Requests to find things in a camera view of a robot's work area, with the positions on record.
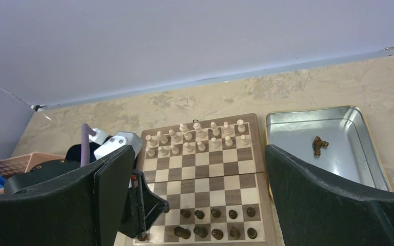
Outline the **wooden chess board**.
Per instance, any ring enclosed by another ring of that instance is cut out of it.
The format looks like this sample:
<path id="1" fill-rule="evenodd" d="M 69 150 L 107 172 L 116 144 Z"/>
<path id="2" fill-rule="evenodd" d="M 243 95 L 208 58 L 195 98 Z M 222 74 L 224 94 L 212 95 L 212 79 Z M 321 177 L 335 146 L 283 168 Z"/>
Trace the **wooden chess board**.
<path id="1" fill-rule="evenodd" d="M 170 210 L 156 220 L 145 239 L 127 238 L 126 245 L 277 245 L 258 118 L 254 113 L 243 115 L 256 127 L 252 160 L 224 162 L 222 152 L 149 159 L 143 142 L 137 168 L 144 173 L 149 189 L 169 202 Z M 247 207 L 255 208 L 255 217 L 247 216 Z M 220 218 L 211 216 L 212 208 L 221 211 Z M 180 209 L 189 210 L 191 217 L 183 218 Z M 230 209 L 236 210 L 237 219 L 229 218 Z M 195 210 L 202 210 L 205 218 L 197 219 Z M 175 236 L 177 226 L 187 228 L 190 238 Z M 195 226 L 206 227 L 208 236 L 196 237 Z M 231 227 L 240 230 L 238 240 L 229 237 Z M 256 229 L 256 239 L 248 238 L 248 228 Z M 222 230 L 223 239 L 213 238 L 213 229 Z"/>

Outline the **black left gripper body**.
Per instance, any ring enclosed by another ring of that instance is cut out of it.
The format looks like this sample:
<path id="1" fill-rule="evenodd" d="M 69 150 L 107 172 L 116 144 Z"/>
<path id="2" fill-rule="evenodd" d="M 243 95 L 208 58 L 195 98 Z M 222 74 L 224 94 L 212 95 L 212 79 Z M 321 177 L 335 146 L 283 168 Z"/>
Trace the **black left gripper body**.
<path id="1" fill-rule="evenodd" d="M 67 151 L 64 159 L 44 161 L 35 165 L 27 173 L 11 176 L 4 184 L 4 194 L 14 194 L 17 191 L 73 171 L 80 167 L 81 145 L 73 145 Z"/>

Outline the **row of light chess pieces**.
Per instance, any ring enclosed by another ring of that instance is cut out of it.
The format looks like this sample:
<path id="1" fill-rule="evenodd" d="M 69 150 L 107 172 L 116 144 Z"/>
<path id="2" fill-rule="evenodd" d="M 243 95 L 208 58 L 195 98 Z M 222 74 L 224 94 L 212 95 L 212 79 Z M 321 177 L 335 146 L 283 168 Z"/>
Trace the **row of light chess pieces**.
<path id="1" fill-rule="evenodd" d="M 224 162 L 248 161 L 254 158 L 255 129 L 241 115 L 146 130 L 142 139 L 149 159 L 222 152 Z"/>

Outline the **pile of dark chess pieces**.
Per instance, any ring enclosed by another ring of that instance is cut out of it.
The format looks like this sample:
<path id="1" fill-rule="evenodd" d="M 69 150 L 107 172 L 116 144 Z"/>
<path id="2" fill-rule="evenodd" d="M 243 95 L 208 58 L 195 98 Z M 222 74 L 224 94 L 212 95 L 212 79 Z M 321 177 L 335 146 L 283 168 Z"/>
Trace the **pile of dark chess pieces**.
<path id="1" fill-rule="evenodd" d="M 312 142 L 314 156 L 320 156 L 321 155 L 321 149 L 322 148 L 327 148 L 328 145 L 329 145 L 329 142 L 322 140 L 319 136 L 316 136 L 315 139 Z"/>

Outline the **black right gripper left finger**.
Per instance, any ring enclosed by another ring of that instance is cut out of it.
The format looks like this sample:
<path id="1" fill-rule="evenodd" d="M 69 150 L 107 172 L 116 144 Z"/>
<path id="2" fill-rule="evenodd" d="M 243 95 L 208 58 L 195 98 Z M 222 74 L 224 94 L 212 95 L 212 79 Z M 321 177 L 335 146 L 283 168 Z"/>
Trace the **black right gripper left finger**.
<path id="1" fill-rule="evenodd" d="M 51 180 L 0 195 L 0 245 L 114 245 L 135 152 L 129 145 Z"/>

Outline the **dark pawn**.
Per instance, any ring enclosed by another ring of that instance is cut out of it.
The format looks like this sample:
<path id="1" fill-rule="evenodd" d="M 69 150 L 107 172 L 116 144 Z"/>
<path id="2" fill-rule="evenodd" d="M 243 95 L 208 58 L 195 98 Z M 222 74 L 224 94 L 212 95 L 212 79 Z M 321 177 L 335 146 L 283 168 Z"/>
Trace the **dark pawn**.
<path id="1" fill-rule="evenodd" d="M 194 215 L 199 220 L 202 220 L 205 218 L 205 213 L 202 210 L 195 210 Z"/>
<path id="2" fill-rule="evenodd" d="M 220 216 L 221 216 L 221 211 L 216 208 L 212 208 L 210 213 L 213 218 L 220 218 Z"/>
<path id="3" fill-rule="evenodd" d="M 190 218 L 191 217 L 191 212 L 187 209 L 180 209 L 180 215 L 183 218 Z"/>
<path id="4" fill-rule="evenodd" d="M 236 210 L 230 209 L 228 211 L 228 216 L 230 219 L 235 220 L 238 217 L 238 213 L 236 212 Z"/>

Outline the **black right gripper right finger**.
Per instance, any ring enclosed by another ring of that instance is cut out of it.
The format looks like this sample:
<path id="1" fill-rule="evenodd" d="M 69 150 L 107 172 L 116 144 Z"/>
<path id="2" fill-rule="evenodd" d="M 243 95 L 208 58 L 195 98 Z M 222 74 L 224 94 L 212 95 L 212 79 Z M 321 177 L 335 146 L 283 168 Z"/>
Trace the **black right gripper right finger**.
<path id="1" fill-rule="evenodd" d="M 265 163 L 286 245 L 394 245 L 394 193 L 267 145 Z"/>

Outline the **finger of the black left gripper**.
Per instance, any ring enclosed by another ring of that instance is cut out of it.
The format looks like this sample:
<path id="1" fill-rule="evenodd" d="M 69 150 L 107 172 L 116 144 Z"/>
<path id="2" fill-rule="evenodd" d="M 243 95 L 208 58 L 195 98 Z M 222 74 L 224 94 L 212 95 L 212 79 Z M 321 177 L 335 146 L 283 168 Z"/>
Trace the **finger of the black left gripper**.
<path id="1" fill-rule="evenodd" d="M 133 239 L 145 239 L 156 220 L 169 210 L 169 202 L 149 189 L 144 173 L 133 170 L 118 231 Z"/>

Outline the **gold metal tin tray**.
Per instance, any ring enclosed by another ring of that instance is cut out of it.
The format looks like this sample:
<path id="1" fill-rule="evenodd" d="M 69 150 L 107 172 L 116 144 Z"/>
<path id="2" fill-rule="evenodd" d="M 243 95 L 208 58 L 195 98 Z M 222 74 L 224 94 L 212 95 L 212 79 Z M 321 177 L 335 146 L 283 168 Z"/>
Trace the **gold metal tin tray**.
<path id="1" fill-rule="evenodd" d="M 271 112 L 265 118 L 266 143 L 351 181 L 391 191 L 360 108 L 338 106 Z M 314 156 L 316 136 L 329 142 Z"/>

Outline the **dark back rank piece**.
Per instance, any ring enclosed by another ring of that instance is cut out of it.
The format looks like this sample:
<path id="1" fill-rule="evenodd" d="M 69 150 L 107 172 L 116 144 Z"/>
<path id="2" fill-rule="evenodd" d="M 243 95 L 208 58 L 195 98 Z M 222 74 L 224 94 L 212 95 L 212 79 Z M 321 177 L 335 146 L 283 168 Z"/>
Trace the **dark back rank piece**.
<path id="1" fill-rule="evenodd" d="M 187 228 L 177 226 L 173 229 L 173 233 L 175 236 L 183 239 L 189 239 L 191 236 L 190 231 Z"/>

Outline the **orange plastic basket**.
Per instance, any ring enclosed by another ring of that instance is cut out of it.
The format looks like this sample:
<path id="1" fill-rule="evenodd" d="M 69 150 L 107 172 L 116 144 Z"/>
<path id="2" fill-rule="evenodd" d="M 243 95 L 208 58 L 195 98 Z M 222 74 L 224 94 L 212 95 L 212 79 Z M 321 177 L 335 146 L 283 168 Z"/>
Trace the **orange plastic basket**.
<path id="1" fill-rule="evenodd" d="M 30 154 L 25 154 L 17 157 L 1 159 L 0 176 L 3 179 L 8 180 L 10 177 L 17 174 L 28 173 L 32 169 L 39 169 L 36 168 L 36 166 L 44 162 L 53 160 L 64 162 L 64 159 L 64 156 L 42 152 L 32 152 Z"/>

